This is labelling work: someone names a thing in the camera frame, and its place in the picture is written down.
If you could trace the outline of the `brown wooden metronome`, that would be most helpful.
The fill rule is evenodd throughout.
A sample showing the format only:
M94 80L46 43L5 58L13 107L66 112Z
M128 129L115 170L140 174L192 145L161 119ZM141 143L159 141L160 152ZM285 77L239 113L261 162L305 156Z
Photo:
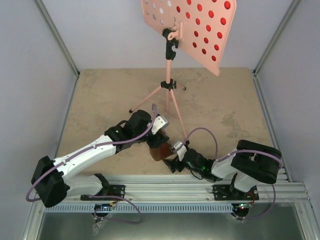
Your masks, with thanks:
M162 161L174 154L172 146L168 142L163 143L157 148L149 148L149 153L156 162Z

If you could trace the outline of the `pink music stand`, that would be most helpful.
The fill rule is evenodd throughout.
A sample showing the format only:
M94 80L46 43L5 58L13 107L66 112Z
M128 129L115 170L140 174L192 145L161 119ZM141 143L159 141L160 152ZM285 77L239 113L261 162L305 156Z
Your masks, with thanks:
M237 10L236 0L143 0L141 1L144 22L165 38L166 76L143 102L160 89L166 90L165 110L170 102L179 119L182 132L186 129L181 117L174 90L186 89L171 78L172 62L180 49L203 67L220 75L220 65L233 19Z

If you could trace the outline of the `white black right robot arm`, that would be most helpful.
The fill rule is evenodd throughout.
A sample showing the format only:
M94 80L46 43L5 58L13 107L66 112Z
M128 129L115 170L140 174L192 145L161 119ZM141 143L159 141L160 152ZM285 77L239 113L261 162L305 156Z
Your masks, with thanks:
M181 143L175 150L174 159L164 160L170 171L187 169L213 182L216 201L258 200L257 184L275 184L278 171L283 168L280 150L248 140L240 140L236 148L221 159L207 159Z

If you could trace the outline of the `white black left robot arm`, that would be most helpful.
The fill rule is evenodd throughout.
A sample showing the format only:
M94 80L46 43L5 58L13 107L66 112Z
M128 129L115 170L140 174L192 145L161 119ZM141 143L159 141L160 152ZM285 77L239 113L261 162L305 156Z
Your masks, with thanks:
M42 157L31 178L32 189L38 200L50 208L65 198L92 195L99 200L108 197L110 184L100 173L76 182L74 177L94 163L112 157L133 144L146 143L150 150L160 151L169 141L163 132L168 120L144 110L134 112L129 120L122 120L107 129L104 134L88 145L62 157Z

